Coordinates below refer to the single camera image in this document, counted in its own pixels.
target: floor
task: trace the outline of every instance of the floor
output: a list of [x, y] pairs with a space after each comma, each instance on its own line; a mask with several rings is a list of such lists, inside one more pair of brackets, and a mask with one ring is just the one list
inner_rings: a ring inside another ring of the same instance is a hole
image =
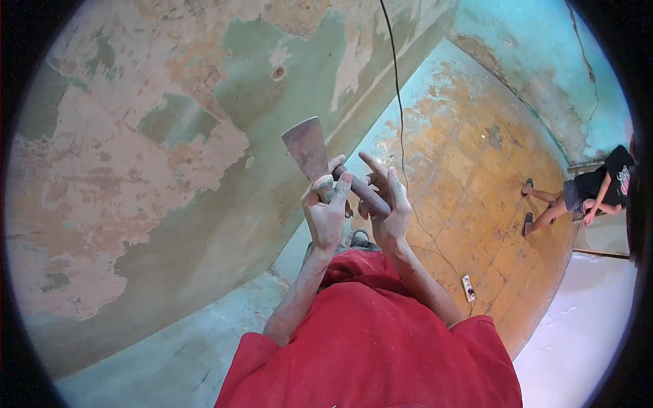
[[[522, 238], [526, 212], [537, 216], [546, 204], [522, 198], [520, 188], [530, 176], [537, 188], [559, 191], [564, 158], [528, 108], [446, 40], [402, 88], [402, 102], [405, 170], [419, 216], [409, 222], [408, 241], [462, 310], [494, 317], [514, 358], [547, 310], [576, 235], [565, 216]], [[395, 99], [345, 163], [354, 174], [367, 171], [359, 150], [400, 166], [398, 113]], [[356, 216], [349, 227], [361, 226]], [[71, 407], [212, 406], [240, 336], [263, 329], [309, 241], [304, 222], [266, 273], [57, 388]], [[474, 304], [456, 274], [470, 275]]]
[[[436, 49], [413, 75], [419, 83], [402, 90], [414, 208], [407, 240], [466, 315], [494, 318], [514, 358], [558, 289], [577, 231], [567, 214], [524, 239], [524, 216], [537, 217], [547, 204], [520, 190], [531, 177], [537, 189], [561, 191], [565, 163], [542, 124], [499, 80], [447, 41]], [[395, 109], [372, 151], [401, 168]], [[353, 227], [371, 228], [358, 215]], [[476, 292], [472, 304], [460, 282], [466, 274]]]

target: electrical cable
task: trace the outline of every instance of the electrical cable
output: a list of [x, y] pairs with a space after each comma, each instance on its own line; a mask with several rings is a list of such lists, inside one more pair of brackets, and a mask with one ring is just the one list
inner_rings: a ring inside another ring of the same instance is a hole
[[[408, 193], [408, 177], [406, 177], [406, 166], [404, 165], [404, 155], [405, 155], [404, 154], [405, 153], [405, 151], [404, 151], [404, 108], [402, 106], [402, 98], [401, 98], [400, 92], [399, 92], [399, 72], [398, 72], [398, 69], [397, 69], [397, 53], [396, 53], [396, 49], [394, 47], [394, 37], [392, 36], [392, 26], [390, 24], [390, 18], [388, 17], [388, 12], [385, 9], [385, 4], [383, 3], [383, 0], [379, 0], [379, 1], [381, 2], [381, 8], [383, 9], [383, 15], [385, 16], [385, 22], [388, 25], [388, 32], [390, 33], [390, 45], [392, 46], [392, 60], [394, 62], [394, 86], [395, 86], [396, 91], [397, 91], [397, 103], [399, 104], [399, 119], [400, 119], [400, 122], [401, 122], [401, 127], [400, 127], [400, 131], [399, 131], [399, 144], [402, 147], [402, 174], [404, 175], [404, 180], [406, 182], [406, 196], [410, 200], [410, 203], [411, 203], [411, 205], [413, 207], [413, 213], [415, 213], [415, 218], [417, 220], [417, 224], [419, 224], [419, 226], [422, 228], [422, 230], [431, 238], [431, 240], [436, 245], [436, 248], [438, 250], [434, 251], [433, 249], [426, 249], [426, 248], [418, 247], [416, 245], [412, 245], [412, 246], [416, 247], [416, 248], [419, 248], [419, 249], [422, 249], [424, 251], [430, 251], [430, 252], [438, 254], [451, 267], [451, 269], [453, 269], [453, 272], [460, 279], [462, 279], [462, 275], [460, 275], [458, 273], [456, 268], [451, 264], [451, 262], [449, 262], [449, 259], [447, 259], [447, 257], [445, 257], [445, 255], [442, 253], [442, 250], [438, 246], [438, 242], [436, 241], [435, 237], [433, 237], [433, 235], [430, 232], [428, 232], [426, 230], [426, 228], [424, 228], [424, 225], [422, 225], [422, 221], [419, 219], [419, 216], [417, 215], [417, 208], [415, 208], [415, 203], [413, 202], [412, 197]], [[477, 297], [476, 292], [474, 292], [474, 301], [471, 304], [470, 314], [467, 317], [468, 319], [471, 317], [471, 314], [474, 312], [474, 306], [476, 306], [476, 297]]]

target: power strip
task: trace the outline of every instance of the power strip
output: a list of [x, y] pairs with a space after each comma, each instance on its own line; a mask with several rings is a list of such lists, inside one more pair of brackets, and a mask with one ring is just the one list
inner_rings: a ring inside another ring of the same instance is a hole
[[474, 288], [471, 287], [471, 282], [470, 282], [470, 276], [465, 275], [460, 278], [462, 281], [462, 287], [465, 289], [465, 296], [467, 296], [467, 301], [472, 302], [474, 299], [476, 299], [476, 292], [474, 292]]

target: orange floor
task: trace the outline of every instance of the orange floor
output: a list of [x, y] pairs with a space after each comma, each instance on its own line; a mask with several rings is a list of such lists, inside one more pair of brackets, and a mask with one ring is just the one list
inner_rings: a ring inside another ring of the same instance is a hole
[[[494, 318], [514, 358], [562, 280], [577, 230], [567, 214], [524, 239], [526, 213], [537, 217], [547, 205], [522, 198], [520, 188], [532, 177], [536, 188], [558, 192], [566, 178], [544, 143], [549, 136], [542, 126], [482, 67], [443, 62], [433, 83], [430, 95], [404, 108], [409, 195], [424, 227], [413, 214], [407, 239], [466, 315], [473, 306], [472, 315]], [[398, 133], [398, 121], [386, 125]], [[401, 167], [398, 137], [376, 146], [378, 159]], [[356, 208], [355, 196], [351, 202]], [[371, 230], [357, 214], [353, 227]], [[467, 303], [456, 273], [470, 275], [475, 304]]]

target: black shorts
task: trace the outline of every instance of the black shorts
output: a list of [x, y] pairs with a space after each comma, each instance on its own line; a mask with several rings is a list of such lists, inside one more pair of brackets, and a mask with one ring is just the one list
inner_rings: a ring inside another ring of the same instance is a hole
[[565, 198], [567, 211], [580, 210], [582, 201], [578, 196], [578, 191], [576, 190], [576, 185], [573, 180], [567, 180], [563, 183], [562, 194]]

